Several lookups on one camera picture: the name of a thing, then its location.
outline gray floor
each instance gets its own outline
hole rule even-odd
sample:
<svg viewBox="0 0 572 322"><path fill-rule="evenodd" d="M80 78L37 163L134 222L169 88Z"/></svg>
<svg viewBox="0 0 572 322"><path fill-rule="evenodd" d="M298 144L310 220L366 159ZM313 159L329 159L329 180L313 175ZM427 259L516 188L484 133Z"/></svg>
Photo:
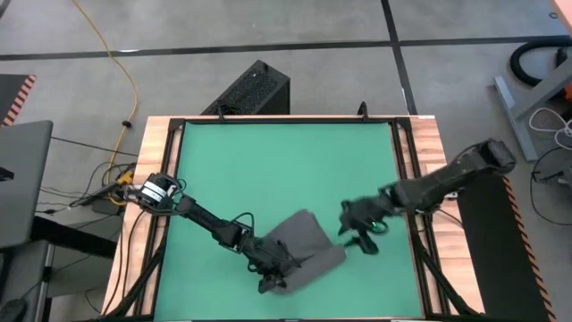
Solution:
<svg viewBox="0 0 572 322"><path fill-rule="evenodd" d="M116 50L390 39L379 0L80 3ZM401 40L567 32L550 18L548 0L390 0L390 4ZM0 20L0 43L0 55L103 50L70 0L12 1ZM507 69L518 46L403 47L402 53L418 113L437 115L448 158L488 137L505 140L517 154L519 164L509 177L557 316L565 321L572 316L567 303L572 297L572 227L551 225L532 211L531 166L522 158L492 87L492 78L504 75L514 93L526 90ZM543 76L551 69L552 56L553 51L541 51L524 61L531 72ZM140 109L122 150L138 153L148 116L202 112L256 59L291 77L293 114L354 114L362 100L372 114L408 113L390 47L126 57L121 61L138 84ZM5 61L0 62L0 72L38 76L18 123L51 119L57 137L113 148L132 97L129 84L108 59ZM93 169L109 157L105 151L52 140L43 184L82 191ZM121 156L119 161L132 160ZM539 186L534 193L546 216L572 222L569 191ZM46 194L40 199L63 201ZM54 220L74 225L99 217L74 209ZM119 220L104 221L90 231L107 238L118 225ZM81 256L58 250L56 266ZM57 298L51 320L94 317L82 292L93 289L88 296L99 309L105 293L101 284L110 266L109 261L90 258L58 275L52 294L80 293Z"/></svg>

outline black box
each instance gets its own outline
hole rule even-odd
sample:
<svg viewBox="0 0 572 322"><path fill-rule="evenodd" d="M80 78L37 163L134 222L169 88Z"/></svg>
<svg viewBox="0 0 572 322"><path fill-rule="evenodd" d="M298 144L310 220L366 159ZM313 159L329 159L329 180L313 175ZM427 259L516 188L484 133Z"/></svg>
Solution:
<svg viewBox="0 0 572 322"><path fill-rule="evenodd" d="M201 115L290 114L290 77L257 60Z"/></svg>

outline vacuum hose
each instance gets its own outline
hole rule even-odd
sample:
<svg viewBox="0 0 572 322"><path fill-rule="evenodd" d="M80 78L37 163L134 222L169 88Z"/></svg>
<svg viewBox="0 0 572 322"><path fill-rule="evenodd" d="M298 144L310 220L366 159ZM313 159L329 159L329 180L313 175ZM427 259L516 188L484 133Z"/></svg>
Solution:
<svg viewBox="0 0 572 322"><path fill-rule="evenodd" d="M520 81L524 82L530 86L536 86L542 80L537 79L534 76L531 76L525 72L520 64L520 57L527 53L530 50L534 50L537 48L546 48L546 47L558 47L558 52L556 53L556 67L560 66L560 64L564 63L564 61L568 58L566 53L566 49L568 47L572 47L572 39L547 39L547 40L538 40L524 44L523 46L519 47L515 50L514 53L510 56L510 70L512 73L517 77ZM557 97L565 97L564 89L561 90L558 94L556 94L553 98Z"/></svg>

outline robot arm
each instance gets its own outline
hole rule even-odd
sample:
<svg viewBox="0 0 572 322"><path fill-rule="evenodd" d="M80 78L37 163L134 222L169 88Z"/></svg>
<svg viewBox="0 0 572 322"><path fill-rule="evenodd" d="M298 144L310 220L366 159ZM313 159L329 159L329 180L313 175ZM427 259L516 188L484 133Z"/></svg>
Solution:
<svg viewBox="0 0 572 322"><path fill-rule="evenodd" d="M181 187L172 177L151 174L138 192L137 203L151 215L181 216L189 219L209 231L213 239L225 249L245 255L248 259L248 271L263 277L258 283L260 293L275 286L286 286L283 278L293 267L299 267L299 263L291 256L284 243L258 238L254 235L252 226L239 222L238 218L231 221L221 219L182 192L179 203L172 210L173 185L181 191Z"/></svg>
<svg viewBox="0 0 572 322"><path fill-rule="evenodd" d="M383 233L387 229L383 221L386 216L397 216L404 211L432 212L447 194L461 190L477 176L504 175L512 171L515 164L514 156L502 141L475 144L431 174L389 184L382 187L377 196L343 201L338 234L356 230L359 237L349 244L359 244L364 253L375 254L377 246L367 233Z"/></svg>

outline green table surface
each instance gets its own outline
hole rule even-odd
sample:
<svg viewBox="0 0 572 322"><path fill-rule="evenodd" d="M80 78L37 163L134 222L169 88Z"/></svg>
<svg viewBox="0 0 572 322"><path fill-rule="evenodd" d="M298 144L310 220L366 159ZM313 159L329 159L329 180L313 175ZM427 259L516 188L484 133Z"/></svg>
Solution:
<svg viewBox="0 0 572 322"><path fill-rule="evenodd" d="M340 203L397 180L389 126L373 124L187 123L177 177L217 216L249 211L264 236L301 209L335 243ZM190 319L422 316L405 218L374 236L380 252L348 249L339 267L289 295L259 294L247 259L220 247L187 219L171 220L156 321Z"/></svg>

